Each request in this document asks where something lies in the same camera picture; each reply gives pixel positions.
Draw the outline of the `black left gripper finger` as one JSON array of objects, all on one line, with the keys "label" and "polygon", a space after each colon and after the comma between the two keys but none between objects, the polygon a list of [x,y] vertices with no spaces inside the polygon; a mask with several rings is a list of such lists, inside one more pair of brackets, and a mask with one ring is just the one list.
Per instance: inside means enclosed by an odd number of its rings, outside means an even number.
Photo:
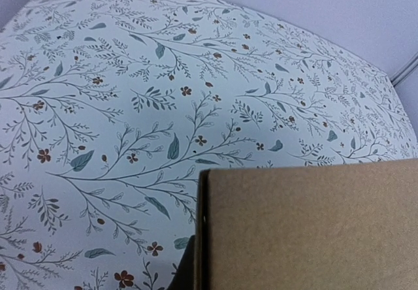
[{"label": "black left gripper finger", "polygon": [[190,236],[184,254],[167,290],[193,290],[195,235]]}]

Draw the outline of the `brown cardboard box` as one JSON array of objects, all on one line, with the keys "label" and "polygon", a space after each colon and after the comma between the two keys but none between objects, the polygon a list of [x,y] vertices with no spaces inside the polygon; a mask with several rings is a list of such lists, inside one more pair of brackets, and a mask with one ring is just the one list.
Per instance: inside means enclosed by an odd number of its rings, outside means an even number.
[{"label": "brown cardboard box", "polygon": [[201,172],[195,289],[416,289],[417,161]]}]

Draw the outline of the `floral patterned table mat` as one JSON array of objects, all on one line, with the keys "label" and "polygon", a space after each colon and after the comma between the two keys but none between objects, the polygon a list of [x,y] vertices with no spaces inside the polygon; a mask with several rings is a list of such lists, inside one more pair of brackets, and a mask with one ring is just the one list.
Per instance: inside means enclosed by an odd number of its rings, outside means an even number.
[{"label": "floral patterned table mat", "polygon": [[1,29],[1,288],[166,289],[213,167],[417,156],[385,72],[222,0],[30,0]]}]

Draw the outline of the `right aluminium frame post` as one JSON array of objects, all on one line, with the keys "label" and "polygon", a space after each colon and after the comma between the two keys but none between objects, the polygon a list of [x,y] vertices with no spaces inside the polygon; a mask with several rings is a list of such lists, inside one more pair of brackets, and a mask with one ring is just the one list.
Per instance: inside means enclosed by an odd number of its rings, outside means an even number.
[{"label": "right aluminium frame post", "polygon": [[418,53],[415,53],[413,57],[392,77],[390,77],[391,84],[395,87],[405,81],[418,66]]}]

